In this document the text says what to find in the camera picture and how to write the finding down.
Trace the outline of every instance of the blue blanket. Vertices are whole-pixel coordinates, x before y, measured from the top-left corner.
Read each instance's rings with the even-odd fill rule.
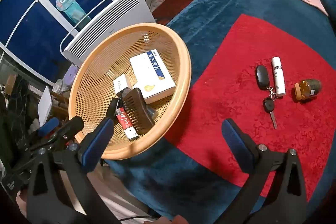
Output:
[[[328,17],[301,0],[194,0],[168,27],[186,43],[193,85],[241,14],[263,19],[301,40],[336,68],[336,37]],[[309,203],[312,212],[336,177],[335,138],[328,163]],[[190,224],[213,223],[240,187],[201,166],[162,138],[131,159],[108,161],[129,191],[163,216]],[[255,209],[260,208],[260,197]]]

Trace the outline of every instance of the cable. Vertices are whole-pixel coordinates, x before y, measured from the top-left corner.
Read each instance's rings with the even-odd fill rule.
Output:
[[[122,222],[122,221],[126,221],[126,220],[131,220],[131,219],[134,219],[134,218],[150,218],[150,219],[158,220],[157,217],[152,217],[152,216],[132,216],[132,217],[128,217],[128,218],[119,219],[119,221]]]

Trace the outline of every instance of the red and white lighter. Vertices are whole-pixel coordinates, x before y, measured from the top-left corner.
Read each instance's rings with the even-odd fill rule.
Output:
[[[125,110],[123,107],[118,108],[115,110],[115,114],[117,116],[118,121],[121,124],[121,127],[123,128],[127,138],[129,141],[135,141],[139,139],[139,135],[136,132],[135,128],[133,127],[130,119],[128,118]]]

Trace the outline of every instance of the key ring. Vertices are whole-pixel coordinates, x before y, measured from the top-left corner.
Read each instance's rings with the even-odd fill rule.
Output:
[[[273,87],[269,86],[267,89],[270,92],[269,97],[272,99],[272,101],[275,101],[275,99],[277,98],[277,94],[275,92],[273,92],[273,90],[274,90]]]

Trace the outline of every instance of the white appliance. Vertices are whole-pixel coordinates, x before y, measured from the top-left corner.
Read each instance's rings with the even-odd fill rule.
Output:
[[[105,38],[122,28],[146,22],[155,23],[155,19],[145,0],[114,0],[85,25],[62,52],[66,36],[60,45],[60,51],[66,59],[80,67]]]

